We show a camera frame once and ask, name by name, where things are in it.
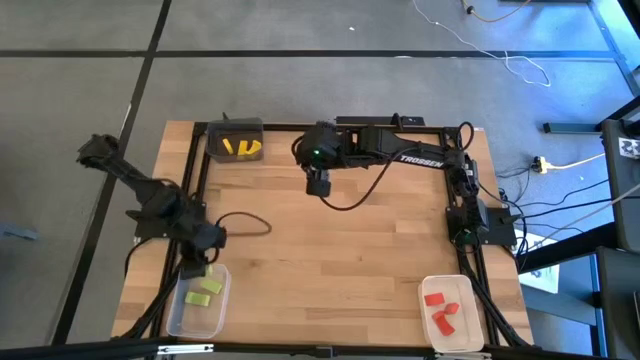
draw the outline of floor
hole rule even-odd
[[[483,49],[608,51],[584,4],[534,3],[508,20],[485,24],[464,14],[457,1],[417,3],[430,18]],[[161,5],[161,0],[0,0],[0,51],[145,50]],[[515,6],[488,0],[477,8],[492,17]],[[615,1],[597,0],[597,6],[604,17],[620,16]],[[627,66],[634,68],[640,60],[631,50],[640,48],[638,40],[629,36],[624,23],[616,24],[612,35],[625,51]],[[159,49],[469,48],[426,23],[410,0],[181,0],[171,6]],[[424,116],[434,126],[471,121],[486,129],[497,172],[526,166],[536,155],[564,164],[602,152],[596,136],[544,135],[541,128],[548,121],[599,121],[629,101],[632,94],[616,63],[536,61],[546,69],[551,87],[527,85],[501,62],[479,58],[156,59],[126,158],[149,173],[166,120],[215,120],[223,111],[267,122],[393,112]],[[526,62],[512,64],[528,78],[544,80]],[[0,58],[0,219],[40,233],[33,242],[0,240],[0,348],[48,343],[104,179],[76,164],[76,151],[92,133],[119,134],[142,65],[141,58]],[[522,202],[559,200],[606,177],[603,159],[532,175]],[[514,198],[524,180],[507,179],[501,186]],[[603,185],[567,203],[608,196]],[[72,342],[109,337],[124,257],[132,246],[134,226],[124,211],[136,207],[132,193],[118,184]],[[532,206],[528,212],[543,209]],[[561,226],[584,211],[541,217],[539,222]],[[611,218],[605,211],[577,226],[586,230]],[[552,231],[532,228],[540,235]],[[558,239],[570,235],[562,233]],[[562,337],[540,335],[558,322],[567,333],[584,330],[579,325],[533,310],[530,319],[539,345],[571,352],[590,349],[587,343],[569,348],[558,341]]]

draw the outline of wooden table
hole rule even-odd
[[[180,183],[193,126],[187,121],[167,123],[154,177]],[[305,194],[304,173],[290,153],[299,135],[265,132],[262,163],[211,162],[204,197],[208,218],[249,211],[273,225],[268,236],[231,236],[222,250],[218,262],[228,267],[232,283],[224,328],[215,340],[428,346],[418,284],[428,275],[459,273],[446,230],[443,172],[396,163],[364,205],[337,212]],[[438,143],[435,135],[402,136]],[[195,164],[204,153],[204,138]],[[482,130],[476,131],[469,153],[478,162],[483,185],[497,193]],[[380,170],[333,171],[329,201],[354,203]],[[194,171],[191,189],[198,176]],[[487,206],[500,206],[486,194],[481,198]],[[231,233],[261,229],[245,217],[228,219],[224,225]],[[156,295],[167,244],[152,240],[133,255],[114,336],[128,330]],[[533,343],[513,259],[499,247],[484,246],[483,251],[494,302],[520,336]]]

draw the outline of green block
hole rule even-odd
[[[220,290],[222,290],[222,284],[217,281],[213,281],[210,279],[204,279],[200,282],[200,286],[204,289],[211,291],[214,294],[220,294]]]
[[[198,294],[198,293],[189,291],[187,293],[187,297],[184,299],[184,302],[191,305],[207,307],[209,306],[209,300],[211,300],[211,296],[209,295]]]

